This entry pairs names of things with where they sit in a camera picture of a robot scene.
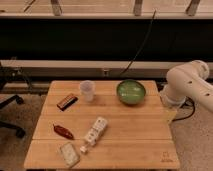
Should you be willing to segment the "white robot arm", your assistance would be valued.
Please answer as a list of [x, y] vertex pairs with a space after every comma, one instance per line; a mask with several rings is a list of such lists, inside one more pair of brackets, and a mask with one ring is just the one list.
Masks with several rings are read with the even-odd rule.
[[209, 66], [194, 60], [171, 68], [166, 74], [167, 84], [160, 92], [162, 103], [168, 107], [180, 107], [187, 97], [213, 112], [213, 85], [209, 77]]

